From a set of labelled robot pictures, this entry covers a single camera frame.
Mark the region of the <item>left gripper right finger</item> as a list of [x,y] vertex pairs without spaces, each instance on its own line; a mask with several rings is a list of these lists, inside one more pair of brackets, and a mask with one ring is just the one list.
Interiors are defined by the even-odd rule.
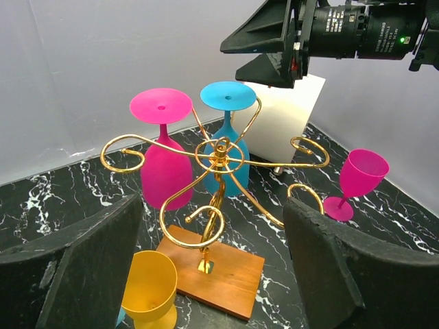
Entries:
[[283,223],[310,328],[437,328],[438,256],[401,247],[290,197]]

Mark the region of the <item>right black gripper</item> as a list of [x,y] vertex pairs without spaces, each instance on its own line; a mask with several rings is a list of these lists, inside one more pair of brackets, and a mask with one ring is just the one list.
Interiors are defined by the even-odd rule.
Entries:
[[[292,56],[285,48],[291,19]],[[267,0],[222,41],[222,53],[262,53],[235,79],[292,89],[311,58],[402,60],[415,48],[425,21],[424,1]]]

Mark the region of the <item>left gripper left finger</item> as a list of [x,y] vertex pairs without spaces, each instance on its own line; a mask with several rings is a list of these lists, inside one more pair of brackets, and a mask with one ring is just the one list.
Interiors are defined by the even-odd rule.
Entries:
[[1,253],[2,328],[115,328],[143,216],[138,194]]

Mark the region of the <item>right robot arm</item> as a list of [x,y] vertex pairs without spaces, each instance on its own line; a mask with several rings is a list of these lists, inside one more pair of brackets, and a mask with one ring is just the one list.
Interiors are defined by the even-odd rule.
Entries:
[[293,88],[311,58],[402,60],[438,67],[437,1],[265,1],[222,41],[226,54],[255,53],[240,82]]

